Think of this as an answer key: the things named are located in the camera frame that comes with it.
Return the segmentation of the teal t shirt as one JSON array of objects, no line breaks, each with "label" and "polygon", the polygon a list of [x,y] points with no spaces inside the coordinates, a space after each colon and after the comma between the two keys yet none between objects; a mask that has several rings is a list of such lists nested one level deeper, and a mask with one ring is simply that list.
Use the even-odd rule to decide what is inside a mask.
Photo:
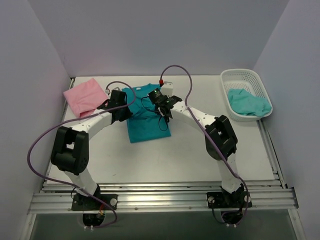
[{"label": "teal t shirt", "polygon": [[126,120],[129,141],[133,143],[151,141],[171,136],[170,128],[161,115],[155,113],[155,106],[148,94],[160,88],[159,84],[134,87],[136,99],[128,108],[132,116]]}]

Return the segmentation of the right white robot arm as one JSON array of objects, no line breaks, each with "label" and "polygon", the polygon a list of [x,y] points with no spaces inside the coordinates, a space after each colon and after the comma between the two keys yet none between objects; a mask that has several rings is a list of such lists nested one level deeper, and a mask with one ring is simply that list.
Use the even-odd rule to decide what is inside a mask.
[{"label": "right white robot arm", "polygon": [[206,151],[218,164],[223,203],[230,207],[238,203],[240,194],[237,190],[243,186],[236,165],[238,139],[228,117],[204,113],[190,107],[180,97],[162,94],[158,88],[147,96],[155,113],[167,123],[170,119],[179,120],[204,134]]}]

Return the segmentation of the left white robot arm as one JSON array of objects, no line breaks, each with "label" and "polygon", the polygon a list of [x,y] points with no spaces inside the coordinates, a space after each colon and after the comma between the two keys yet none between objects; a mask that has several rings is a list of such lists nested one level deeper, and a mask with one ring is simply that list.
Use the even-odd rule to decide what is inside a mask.
[{"label": "left white robot arm", "polygon": [[114,122],[123,122],[132,116],[127,106],[127,94],[114,89],[109,99],[97,107],[96,116],[71,127],[57,129],[51,153],[51,163],[64,172],[79,189],[83,204],[95,210],[101,203],[99,185],[93,180],[87,166],[89,163],[89,141]]}]

